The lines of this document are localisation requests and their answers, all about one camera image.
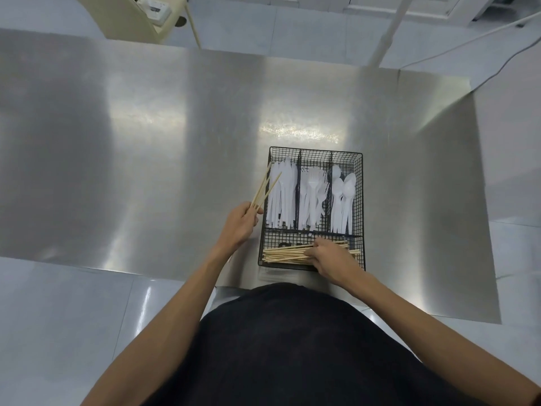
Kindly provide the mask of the person's left hand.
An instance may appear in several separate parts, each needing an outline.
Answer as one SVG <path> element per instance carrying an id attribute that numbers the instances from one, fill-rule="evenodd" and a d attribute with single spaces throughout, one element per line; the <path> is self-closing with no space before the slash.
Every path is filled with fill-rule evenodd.
<path id="1" fill-rule="evenodd" d="M 241 225 L 241 204 L 233 208 L 228 214 L 217 241 L 218 249 L 227 259 L 229 259 L 253 233 L 254 227 L 242 227 Z"/>

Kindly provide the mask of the person's right hand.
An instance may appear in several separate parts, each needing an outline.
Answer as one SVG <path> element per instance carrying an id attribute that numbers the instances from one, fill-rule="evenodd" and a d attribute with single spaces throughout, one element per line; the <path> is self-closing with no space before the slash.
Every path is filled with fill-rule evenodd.
<path id="1" fill-rule="evenodd" d="M 353 255 L 338 245 L 335 251 L 318 251 L 312 247 L 305 254 L 323 277 L 345 290 L 349 291 L 366 275 Z"/>

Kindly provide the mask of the wooden chopstick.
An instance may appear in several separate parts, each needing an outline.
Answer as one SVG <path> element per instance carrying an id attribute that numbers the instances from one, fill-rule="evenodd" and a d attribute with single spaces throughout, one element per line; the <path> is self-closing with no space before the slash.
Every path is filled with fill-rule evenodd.
<path id="1" fill-rule="evenodd" d="M 255 194 L 254 197 L 253 197 L 253 200 L 252 200 L 252 203 L 251 203 L 250 207 L 254 207 L 254 208 L 256 208 L 256 209 L 259 208 L 259 207 L 257 207 L 258 199 L 259 199 L 259 197 L 260 197 L 260 194 L 261 194 L 262 189 L 266 186 L 266 183 L 267 183 L 267 174 L 269 173 L 271 166 L 272 166 L 272 163 L 271 163 L 271 162 L 268 163 L 267 169 L 266 169 L 266 171 L 265 171 L 264 174 L 263 174 L 263 178 L 262 178 L 261 184 L 260 184 L 260 186 L 259 186 L 259 188 L 258 188 L 256 194 Z"/>
<path id="2" fill-rule="evenodd" d="M 267 193 L 265 194 L 265 196 L 262 198 L 261 202 L 257 203 L 257 204 L 254 204 L 254 207 L 259 210 L 260 208 L 263 207 L 263 205 L 265 204 L 267 198 L 269 197 L 270 193 L 273 191 L 274 189 L 274 186 L 276 185 L 276 183 L 279 181 L 280 177 L 281 177 L 282 173 L 280 172 L 276 177 L 275 177 L 275 180 L 272 182 L 272 184 L 270 185 L 269 189 L 267 190 Z"/>

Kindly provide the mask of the pile of wooden chopsticks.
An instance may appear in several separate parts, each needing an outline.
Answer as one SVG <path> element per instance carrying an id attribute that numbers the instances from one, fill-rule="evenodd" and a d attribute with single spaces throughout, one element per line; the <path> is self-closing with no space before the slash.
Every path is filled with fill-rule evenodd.
<path id="1" fill-rule="evenodd" d="M 362 255 L 362 250 L 350 248 L 350 244 L 346 240 L 333 240 L 335 245 L 347 250 L 349 254 L 354 256 Z M 283 246 L 276 248 L 267 248 L 262 250 L 261 261 L 268 264 L 288 263 L 296 265 L 297 261 L 306 263 L 308 256 L 305 254 L 307 250 L 314 247 L 314 244 L 302 244 L 294 246 Z"/>

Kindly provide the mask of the person's left forearm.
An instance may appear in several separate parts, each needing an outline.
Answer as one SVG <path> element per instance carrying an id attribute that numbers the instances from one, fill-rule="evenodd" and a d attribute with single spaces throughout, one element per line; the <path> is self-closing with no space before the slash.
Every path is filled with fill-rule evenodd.
<path id="1" fill-rule="evenodd" d="M 231 250 L 215 246 L 199 268 L 100 376 L 81 406 L 141 406 L 185 359 Z"/>

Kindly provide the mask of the person's right forearm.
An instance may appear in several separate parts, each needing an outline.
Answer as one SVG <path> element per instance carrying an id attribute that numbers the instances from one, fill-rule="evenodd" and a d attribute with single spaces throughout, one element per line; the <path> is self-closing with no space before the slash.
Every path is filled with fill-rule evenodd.
<path id="1" fill-rule="evenodd" d="M 490 406 L 541 406 L 541 387 L 363 271 L 344 284 L 404 341 L 421 362 L 463 393 Z"/>

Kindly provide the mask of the pile of white plastic knives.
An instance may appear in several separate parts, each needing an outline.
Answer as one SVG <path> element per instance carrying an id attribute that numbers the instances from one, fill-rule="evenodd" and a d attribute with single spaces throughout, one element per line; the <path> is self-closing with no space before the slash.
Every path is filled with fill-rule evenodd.
<path id="1" fill-rule="evenodd" d="M 298 168 L 293 158 L 285 156 L 283 161 L 272 163 L 269 184 L 282 173 L 273 191 L 267 198 L 267 227 L 293 229 L 295 222 L 296 184 Z"/>

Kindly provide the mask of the pile of white plastic spoons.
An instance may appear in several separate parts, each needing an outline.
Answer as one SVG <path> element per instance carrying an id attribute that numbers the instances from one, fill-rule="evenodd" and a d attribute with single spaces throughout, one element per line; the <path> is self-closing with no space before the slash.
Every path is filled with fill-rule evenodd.
<path id="1" fill-rule="evenodd" d="M 356 174 L 342 177 L 342 169 L 332 165 L 331 224 L 333 233 L 353 235 L 353 201 L 356 194 Z"/>

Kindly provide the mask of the pile of white plastic forks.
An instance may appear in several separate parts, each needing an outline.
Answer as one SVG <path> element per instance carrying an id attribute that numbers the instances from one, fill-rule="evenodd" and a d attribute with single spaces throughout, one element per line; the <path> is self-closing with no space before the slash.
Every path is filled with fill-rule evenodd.
<path id="1" fill-rule="evenodd" d="M 329 189 L 327 171 L 319 167 L 301 167 L 299 229 L 324 231 Z"/>

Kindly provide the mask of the person's black shirt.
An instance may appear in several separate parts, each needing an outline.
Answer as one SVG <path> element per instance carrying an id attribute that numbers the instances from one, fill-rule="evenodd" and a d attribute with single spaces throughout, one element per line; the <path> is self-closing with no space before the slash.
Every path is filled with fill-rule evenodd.
<path id="1" fill-rule="evenodd" d="M 187 356 L 141 406 L 485 406 L 348 303 L 289 283 L 200 321 Z"/>

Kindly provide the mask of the white pole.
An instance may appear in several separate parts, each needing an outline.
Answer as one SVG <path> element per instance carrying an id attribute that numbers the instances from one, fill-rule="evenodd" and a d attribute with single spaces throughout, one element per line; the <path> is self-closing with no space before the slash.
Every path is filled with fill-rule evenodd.
<path id="1" fill-rule="evenodd" d="M 403 18 L 405 17 L 411 3 L 413 0 L 401 0 L 398 8 L 396 9 L 396 12 L 391 20 L 391 23 L 389 24 L 386 32 L 381 36 L 376 49 L 374 50 L 373 54 L 371 55 L 367 66 L 368 67 L 379 67 L 382 63 L 382 60 L 386 53 L 388 52 L 390 46 L 393 43 L 393 37 L 402 22 Z"/>

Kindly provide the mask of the white device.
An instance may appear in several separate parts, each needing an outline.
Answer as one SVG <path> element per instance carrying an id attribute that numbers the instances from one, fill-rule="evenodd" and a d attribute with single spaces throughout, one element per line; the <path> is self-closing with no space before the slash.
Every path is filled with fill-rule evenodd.
<path id="1" fill-rule="evenodd" d="M 172 13 L 169 4 L 160 0 L 136 0 L 136 3 L 150 22 L 158 27 L 164 26 Z"/>

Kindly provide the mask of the white cabinet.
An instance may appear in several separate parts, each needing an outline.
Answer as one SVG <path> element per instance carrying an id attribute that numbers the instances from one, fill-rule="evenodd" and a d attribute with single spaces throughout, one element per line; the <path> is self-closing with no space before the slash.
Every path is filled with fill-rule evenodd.
<path id="1" fill-rule="evenodd" d="M 301 8 L 321 12 L 392 18 L 402 0 L 227 0 L 244 3 Z M 468 26 L 494 0 L 412 0 L 405 19 L 428 24 Z"/>

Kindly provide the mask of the cream chair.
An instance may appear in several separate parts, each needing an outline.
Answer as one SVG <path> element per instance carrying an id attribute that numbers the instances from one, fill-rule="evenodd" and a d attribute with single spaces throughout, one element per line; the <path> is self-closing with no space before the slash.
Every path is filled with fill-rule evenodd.
<path id="1" fill-rule="evenodd" d="M 107 39 L 144 44 L 163 44 L 181 16 L 186 14 L 198 48 L 201 48 L 188 0 L 160 0 L 169 4 L 172 13 L 164 26 L 153 25 L 136 0 L 77 0 L 90 14 Z"/>

